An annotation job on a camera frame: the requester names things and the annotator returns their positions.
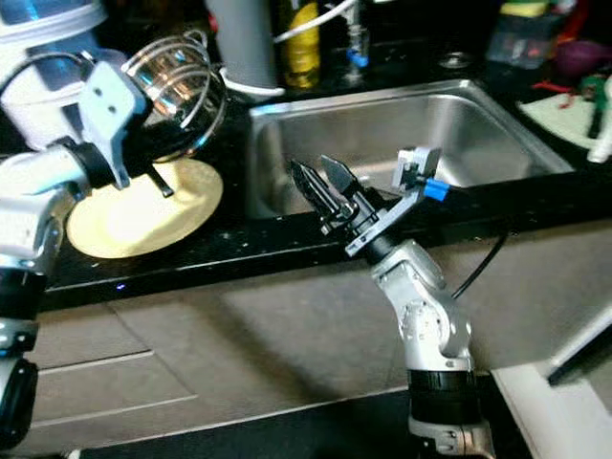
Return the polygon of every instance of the blue component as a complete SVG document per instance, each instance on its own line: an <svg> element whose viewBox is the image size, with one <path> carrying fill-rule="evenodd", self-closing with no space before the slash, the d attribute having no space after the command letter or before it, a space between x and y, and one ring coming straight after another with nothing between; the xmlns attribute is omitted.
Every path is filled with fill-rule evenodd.
<svg viewBox="0 0 612 459"><path fill-rule="evenodd" d="M427 198L442 202L446 199L449 190L449 184L439 180L427 179L424 194Z"/></svg>
<svg viewBox="0 0 612 459"><path fill-rule="evenodd" d="M355 50L346 50L346 57L360 69L367 67L370 63L370 59L367 55L360 55Z"/></svg>

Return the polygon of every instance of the black cable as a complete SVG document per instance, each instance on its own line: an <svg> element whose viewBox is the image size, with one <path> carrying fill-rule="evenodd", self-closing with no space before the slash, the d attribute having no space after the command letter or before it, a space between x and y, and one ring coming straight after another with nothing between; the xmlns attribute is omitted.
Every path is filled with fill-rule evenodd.
<svg viewBox="0 0 612 459"><path fill-rule="evenodd" d="M495 258L497 253L500 251L500 249L506 242L506 239L508 239L507 232L499 236L499 239L497 239L497 242L492 247L491 251L485 257L485 259L480 262L480 265L478 265L478 267L474 270L474 272L470 274L470 276L464 281L464 283L461 284L457 290L455 290L454 294L452 294L452 297L454 299L457 299L459 296L461 296L464 293L464 291L467 290L468 287L473 283L473 281L476 280L483 271L485 271L487 266L489 266L489 263L491 263L491 260Z"/></svg>
<svg viewBox="0 0 612 459"><path fill-rule="evenodd" d="M11 83L17 77L19 77L23 71L25 71L27 68L29 68L31 65L35 64L36 62L40 62L41 60L51 60L51 59L72 60L79 68L82 68L82 65L85 62L87 62L84 58L78 55L74 55L72 53L57 52L57 53L43 53L40 55L33 55L32 57L29 57L28 59L21 62L17 67L15 67L15 69L11 72L11 74L4 81L2 81L2 83L0 83L0 98L2 97L4 92L7 90L9 85L11 85Z"/></svg>

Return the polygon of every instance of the yellow bottle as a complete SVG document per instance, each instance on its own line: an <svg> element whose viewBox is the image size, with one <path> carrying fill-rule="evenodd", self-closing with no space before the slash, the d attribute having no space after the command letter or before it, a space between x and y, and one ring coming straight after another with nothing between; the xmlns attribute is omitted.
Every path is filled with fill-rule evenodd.
<svg viewBox="0 0 612 459"><path fill-rule="evenodd" d="M318 16L317 2L312 0L280 0L279 7L280 22L284 30L294 29ZM289 38L282 46L287 84L296 88L315 86L320 68L318 27Z"/></svg>

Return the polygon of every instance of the stainless steel sink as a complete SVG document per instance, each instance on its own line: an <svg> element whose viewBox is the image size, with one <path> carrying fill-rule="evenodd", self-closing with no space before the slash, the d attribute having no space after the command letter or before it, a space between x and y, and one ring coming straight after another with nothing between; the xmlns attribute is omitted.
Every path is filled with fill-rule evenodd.
<svg viewBox="0 0 612 459"><path fill-rule="evenodd" d="M320 172L323 154L345 162L367 185L391 192L397 152L411 145L441 147L436 178L455 186L572 170L478 86L452 80L253 108L247 213L267 218L310 211L289 161Z"/></svg>

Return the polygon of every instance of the purple object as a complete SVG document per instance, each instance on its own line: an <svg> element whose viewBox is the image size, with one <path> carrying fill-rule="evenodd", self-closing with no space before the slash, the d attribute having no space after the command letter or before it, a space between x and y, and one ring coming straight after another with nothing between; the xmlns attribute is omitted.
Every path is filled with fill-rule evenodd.
<svg viewBox="0 0 612 459"><path fill-rule="evenodd" d="M585 77L611 60L612 48L594 41L570 41L557 47L557 69L571 79Z"/></svg>

